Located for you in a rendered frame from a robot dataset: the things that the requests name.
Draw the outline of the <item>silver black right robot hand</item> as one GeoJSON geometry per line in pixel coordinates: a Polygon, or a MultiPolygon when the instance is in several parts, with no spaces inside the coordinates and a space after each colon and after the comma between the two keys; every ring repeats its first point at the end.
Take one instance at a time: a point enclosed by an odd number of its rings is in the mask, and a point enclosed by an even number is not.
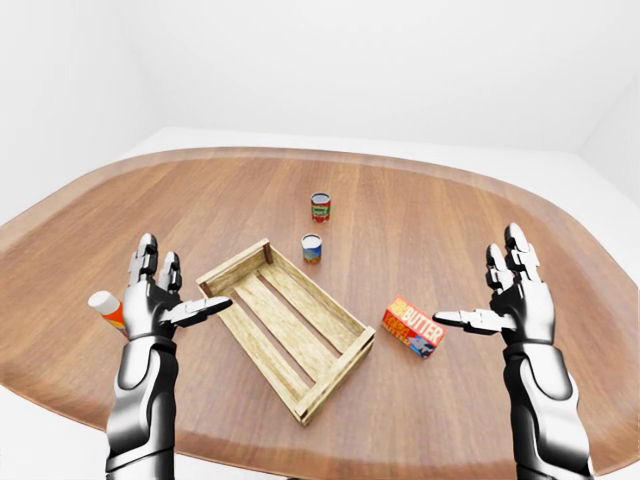
{"type": "Polygon", "coordinates": [[[475,334],[501,333],[508,345],[551,344],[554,304],[548,285],[537,271],[540,263],[534,246],[515,223],[506,227],[504,238],[505,252],[495,243],[486,250],[486,283],[493,290],[490,308],[440,311],[433,320],[475,334]]]}

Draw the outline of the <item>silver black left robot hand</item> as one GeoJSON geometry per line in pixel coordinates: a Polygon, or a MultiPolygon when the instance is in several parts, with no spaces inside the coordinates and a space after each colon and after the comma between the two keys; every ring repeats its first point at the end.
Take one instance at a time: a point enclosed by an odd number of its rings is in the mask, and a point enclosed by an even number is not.
{"type": "Polygon", "coordinates": [[[233,304],[226,296],[183,301],[178,255],[170,251],[158,264],[158,244],[144,234],[129,263],[129,284],[123,295],[123,319],[131,340],[147,335],[171,339],[178,327],[189,327],[233,304]]]}

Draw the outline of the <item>red butter box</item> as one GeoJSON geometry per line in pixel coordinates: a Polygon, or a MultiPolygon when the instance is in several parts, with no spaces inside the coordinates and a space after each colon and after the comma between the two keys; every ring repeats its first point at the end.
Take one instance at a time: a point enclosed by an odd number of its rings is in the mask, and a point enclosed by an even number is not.
{"type": "Polygon", "coordinates": [[[400,295],[386,307],[382,326],[423,359],[436,350],[447,332],[444,326],[400,295]]]}

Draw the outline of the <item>wooden slat tray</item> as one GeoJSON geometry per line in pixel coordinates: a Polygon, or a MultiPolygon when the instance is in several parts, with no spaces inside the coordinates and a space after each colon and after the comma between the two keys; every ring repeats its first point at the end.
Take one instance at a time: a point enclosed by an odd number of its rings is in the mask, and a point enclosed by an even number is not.
{"type": "Polygon", "coordinates": [[[202,275],[204,296],[234,296],[223,324],[303,426],[362,362],[375,331],[262,239],[202,275]]]}

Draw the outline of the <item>orange bottle with white cap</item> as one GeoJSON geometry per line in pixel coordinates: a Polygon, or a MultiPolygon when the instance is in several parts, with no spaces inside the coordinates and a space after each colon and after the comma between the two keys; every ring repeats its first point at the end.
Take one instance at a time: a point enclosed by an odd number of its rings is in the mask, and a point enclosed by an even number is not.
{"type": "Polygon", "coordinates": [[[95,309],[107,322],[127,336],[122,313],[122,303],[111,292],[101,290],[92,294],[88,305],[95,309]]]}

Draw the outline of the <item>blue and orange tin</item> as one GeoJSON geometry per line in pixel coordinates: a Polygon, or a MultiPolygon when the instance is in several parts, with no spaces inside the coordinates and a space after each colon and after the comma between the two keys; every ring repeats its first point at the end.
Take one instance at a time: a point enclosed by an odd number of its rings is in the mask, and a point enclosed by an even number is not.
{"type": "Polygon", "coordinates": [[[303,259],[306,263],[316,264],[322,257],[322,239],[319,235],[310,233],[301,239],[303,259]]]}

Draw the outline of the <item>red and green tin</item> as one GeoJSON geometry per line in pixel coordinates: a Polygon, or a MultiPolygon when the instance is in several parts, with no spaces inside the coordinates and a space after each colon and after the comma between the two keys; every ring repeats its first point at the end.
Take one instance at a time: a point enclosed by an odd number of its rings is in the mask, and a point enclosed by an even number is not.
{"type": "Polygon", "coordinates": [[[330,219],[331,196],[326,192],[316,192],[311,195],[311,216],[317,223],[324,223],[330,219]]]}

